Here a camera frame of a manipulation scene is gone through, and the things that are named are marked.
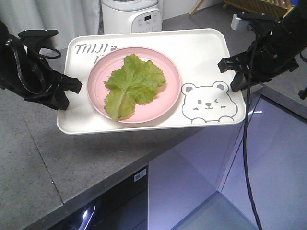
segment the green lettuce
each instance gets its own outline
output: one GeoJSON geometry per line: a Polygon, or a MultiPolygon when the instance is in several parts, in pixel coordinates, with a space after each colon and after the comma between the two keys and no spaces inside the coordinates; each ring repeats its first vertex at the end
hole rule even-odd
{"type": "Polygon", "coordinates": [[[162,70],[151,60],[145,62],[135,54],[128,55],[121,69],[104,81],[111,90],[104,109],[114,121],[126,119],[134,113],[135,104],[152,102],[165,82],[162,70]]]}

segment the pink plate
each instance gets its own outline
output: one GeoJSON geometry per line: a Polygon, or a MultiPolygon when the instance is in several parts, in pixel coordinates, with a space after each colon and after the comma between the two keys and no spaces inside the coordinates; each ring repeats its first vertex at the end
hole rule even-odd
{"type": "Polygon", "coordinates": [[[145,105],[136,105],[135,112],[128,119],[120,120],[122,123],[142,123],[154,120],[165,114],[176,102],[181,89],[181,77],[175,64],[165,55],[144,47],[127,47],[117,49],[105,55],[93,67],[87,82],[89,99],[94,108],[109,117],[104,110],[105,97],[109,89],[103,81],[107,81],[112,71],[124,65],[124,57],[130,54],[137,55],[142,60],[151,60],[159,67],[166,78],[166,84],[158,89],[156,98],[145,105]]]}

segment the bear face drawing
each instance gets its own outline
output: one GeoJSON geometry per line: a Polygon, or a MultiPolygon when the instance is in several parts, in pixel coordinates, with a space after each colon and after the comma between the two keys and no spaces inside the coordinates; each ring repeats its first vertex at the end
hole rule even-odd
{"type": "Polygon", "coordinates": [[[200,87],[192,83],[184,84],[181,87],[181,92],[185,95],[183,115],[191,120],[191,124],[234,121],[238,106],[232,101],[228,91],[229,87],[223,81],[200,87]]]}

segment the wooden dish rack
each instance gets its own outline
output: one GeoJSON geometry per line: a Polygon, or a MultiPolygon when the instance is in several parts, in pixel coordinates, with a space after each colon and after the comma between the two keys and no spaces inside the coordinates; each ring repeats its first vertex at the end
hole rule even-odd
{"type": "MultiPolygon", "coordinates": [[[[205,0],[200,0],[190,12],[193,15],[205,0]]],[[[293,8],[291,0],[223,0],[224,8],[232,5],[251,13],[265,13],[272,15],[277,20],[286,16],[293,8]]]]}

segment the gray countertop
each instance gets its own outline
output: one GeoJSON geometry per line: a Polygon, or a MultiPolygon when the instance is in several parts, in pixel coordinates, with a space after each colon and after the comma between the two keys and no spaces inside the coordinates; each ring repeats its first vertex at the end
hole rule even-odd
{"type": "MultiPolygon", "coordinates": [[[[222,6],[203,12],[167,20],[164,30],[215,28],[225,35],[231,55],[248,47],[253,35],[218,24],[231,21],[233,12],[222,6]]],[[[50,64],[63,72],[64,62],[65,53],[50,64]]],[[[307,84],[305,75],[306,68],[285,73],[262,93],[307,119],[307,101],[297,96],[297,88],[307,84]]],[[[69,136],[59,131],[56,118],[57,111],[0,91],[0,230],[46,229],[202,129],[69,136]]]]}

